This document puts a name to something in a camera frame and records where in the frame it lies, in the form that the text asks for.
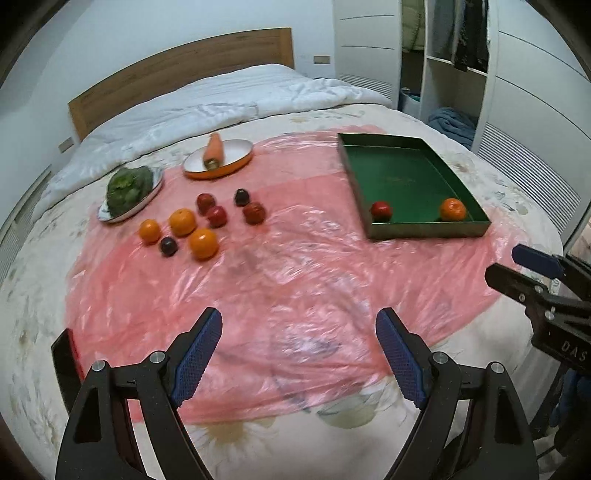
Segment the small orange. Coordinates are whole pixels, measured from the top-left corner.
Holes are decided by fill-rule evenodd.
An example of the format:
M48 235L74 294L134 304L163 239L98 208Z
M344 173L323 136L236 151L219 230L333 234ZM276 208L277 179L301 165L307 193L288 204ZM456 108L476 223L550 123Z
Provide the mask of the small orange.
M153 245L161 237L160 225L153 219L146 219L139 225L138 236L144 245Z

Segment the orange front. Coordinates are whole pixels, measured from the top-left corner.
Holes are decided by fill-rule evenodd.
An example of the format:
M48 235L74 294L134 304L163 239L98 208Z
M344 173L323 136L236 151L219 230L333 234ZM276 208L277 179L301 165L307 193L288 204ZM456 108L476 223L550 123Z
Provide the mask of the orange front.
M188 237L192 257L198 261L212 258L219 249L215 232L208 228L197 228Z

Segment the red apple back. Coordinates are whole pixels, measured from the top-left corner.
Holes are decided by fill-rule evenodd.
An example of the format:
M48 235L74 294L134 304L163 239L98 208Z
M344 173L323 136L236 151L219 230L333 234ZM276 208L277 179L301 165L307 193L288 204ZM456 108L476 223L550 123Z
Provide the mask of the red apple back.
M195 201L197 204L197 211L201 216L207 215L209 209L216 205L216 199L209 193L200 193Z

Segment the dark red apple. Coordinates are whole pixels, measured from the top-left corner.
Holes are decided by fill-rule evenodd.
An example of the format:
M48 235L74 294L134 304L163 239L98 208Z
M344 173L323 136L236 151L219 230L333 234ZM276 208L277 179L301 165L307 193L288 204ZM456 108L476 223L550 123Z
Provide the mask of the dark red apple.
M260 202L250 202L242 208L245 222L249 225L259 225L266 220L266 208Z

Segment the orange tangerine in tray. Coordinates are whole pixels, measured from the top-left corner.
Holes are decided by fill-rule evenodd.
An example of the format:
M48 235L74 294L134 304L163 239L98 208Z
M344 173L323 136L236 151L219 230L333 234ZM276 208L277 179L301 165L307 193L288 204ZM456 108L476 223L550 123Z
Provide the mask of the orange tangerine in tray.
M468 216L468 210L464 203L457 198L445 199L439 208L442 221L464 221Z

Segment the red apple in tray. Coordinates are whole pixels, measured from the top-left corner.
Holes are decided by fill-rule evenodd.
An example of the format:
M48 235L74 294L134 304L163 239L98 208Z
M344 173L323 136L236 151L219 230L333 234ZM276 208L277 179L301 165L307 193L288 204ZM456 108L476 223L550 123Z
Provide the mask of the red apple in tray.
M393 217L393 208L386 201L377 201L370 206L370 216L375 223L388 223Z

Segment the dark plum front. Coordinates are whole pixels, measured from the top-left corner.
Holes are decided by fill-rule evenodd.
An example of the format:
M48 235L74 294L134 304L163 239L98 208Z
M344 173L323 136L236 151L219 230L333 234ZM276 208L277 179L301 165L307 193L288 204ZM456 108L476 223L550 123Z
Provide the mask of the dark plum front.
M176 254L178 245L174 238L164 237L159 242L159 250L163 257L169 258Z

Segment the dark plum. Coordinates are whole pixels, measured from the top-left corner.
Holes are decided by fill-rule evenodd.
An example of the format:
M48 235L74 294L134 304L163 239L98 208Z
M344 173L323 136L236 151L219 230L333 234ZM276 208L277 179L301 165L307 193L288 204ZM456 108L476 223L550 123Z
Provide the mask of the dark plum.
M250 203L250 194L249 191L239 188L235 191L235 205L237 207L245 207Z
M159 242L159 250L163 257L169 258L176 254L178 245L174 238L164 237Z

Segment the white oval plate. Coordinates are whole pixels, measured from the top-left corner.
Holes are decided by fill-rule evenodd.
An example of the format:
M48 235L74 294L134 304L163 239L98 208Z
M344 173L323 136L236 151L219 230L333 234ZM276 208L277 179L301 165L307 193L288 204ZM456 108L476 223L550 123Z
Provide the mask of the white oval plate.
M113 224L131 218L158 194L163 184L162 168L120 168L107 184L97 219Z

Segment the pink plastic sheet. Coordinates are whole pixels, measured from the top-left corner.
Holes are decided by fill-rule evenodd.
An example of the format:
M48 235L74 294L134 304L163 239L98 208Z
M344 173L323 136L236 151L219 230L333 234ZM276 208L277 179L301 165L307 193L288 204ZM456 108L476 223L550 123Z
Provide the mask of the pink plastic sheet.
M480 238L372 242L339 159L333 131L286 134L256 144L245 169L195 182L165 174L145 217L165 224L201 192L228 211L218 253L199 262L181 241L163 257L130 220L92 222L74 264L66 324L78 360L114 366L144 359L188 330L207 307L223 332L197 392L180 409L186 423L247 420L300 411L356 392L388 373L375 317L393 307L429 344L493 305L486 268L509 263L523 228L498 208ZM235 191L266 208L249 225Z

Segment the orange middle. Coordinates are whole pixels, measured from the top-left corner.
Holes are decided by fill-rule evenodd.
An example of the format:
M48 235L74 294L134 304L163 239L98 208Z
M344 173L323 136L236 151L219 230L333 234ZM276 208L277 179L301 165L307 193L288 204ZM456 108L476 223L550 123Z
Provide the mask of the orange middle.
M183 238L190 235L197 228L197 218L192 210L181 208L175 210L168 218L171 233L175 237Z

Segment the red apple middle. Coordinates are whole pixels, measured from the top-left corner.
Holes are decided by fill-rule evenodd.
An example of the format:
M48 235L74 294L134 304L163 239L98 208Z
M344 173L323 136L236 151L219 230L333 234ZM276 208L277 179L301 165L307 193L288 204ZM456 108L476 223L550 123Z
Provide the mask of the red apple middle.
M215 205L206 212L206 218L212 229L217 229L228 224L228 212L221 206Z

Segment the green leafy vegetable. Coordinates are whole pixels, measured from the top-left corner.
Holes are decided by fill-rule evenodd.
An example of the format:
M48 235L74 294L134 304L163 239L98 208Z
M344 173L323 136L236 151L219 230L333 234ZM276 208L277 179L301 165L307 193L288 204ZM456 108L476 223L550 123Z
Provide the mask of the green leafy vegetable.
M106 203L112 217L135 207L152 190L152 172L146 167L121 168L109 180Z

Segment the orange carrot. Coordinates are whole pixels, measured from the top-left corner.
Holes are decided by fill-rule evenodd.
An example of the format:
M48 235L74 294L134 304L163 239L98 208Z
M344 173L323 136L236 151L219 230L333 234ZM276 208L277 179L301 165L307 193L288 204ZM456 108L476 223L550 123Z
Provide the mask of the orange carrot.
M224 161L224 148L221 136L218 133L211 133L202 154L202 162L207 170L215 170Z

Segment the wooden headboard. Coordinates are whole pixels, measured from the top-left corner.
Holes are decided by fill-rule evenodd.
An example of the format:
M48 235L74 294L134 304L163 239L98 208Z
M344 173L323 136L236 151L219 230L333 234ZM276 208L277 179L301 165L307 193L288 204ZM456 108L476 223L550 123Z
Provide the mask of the wooden headboard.
M79 140L122 112L187 84L264 64L294 68L290 27L223 34L170 48L131 64L68 103Z

